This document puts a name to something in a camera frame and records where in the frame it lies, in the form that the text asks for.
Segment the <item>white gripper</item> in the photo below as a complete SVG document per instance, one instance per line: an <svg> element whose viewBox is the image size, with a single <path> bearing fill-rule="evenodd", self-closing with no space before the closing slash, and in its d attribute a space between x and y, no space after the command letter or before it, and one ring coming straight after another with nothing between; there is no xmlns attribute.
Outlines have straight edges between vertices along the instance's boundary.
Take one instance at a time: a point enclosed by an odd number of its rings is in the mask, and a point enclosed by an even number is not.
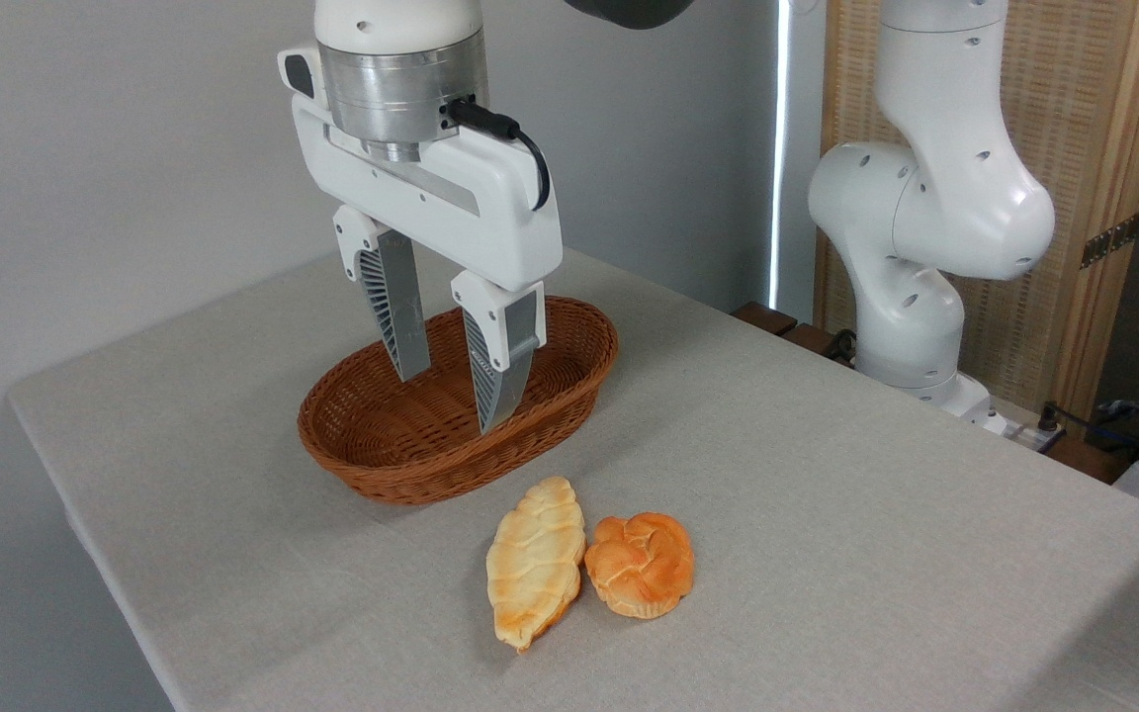
<svg viewBox="0 0 1139 712"><path fill-rule="evenodd" d="M451 288L462 308L480 429L487 434L523 401L535 351L547 343L541 280L564 257L555 195L535 207L535 158L521 141L460 128L423 145L417 162L377 159L334 124L316 49L284 50L279 72L284 84L298 81L290 112L308 172L345 204L331 220L343 269L361 285L403 382L431 368L408 237L470 270Z"/></svg>

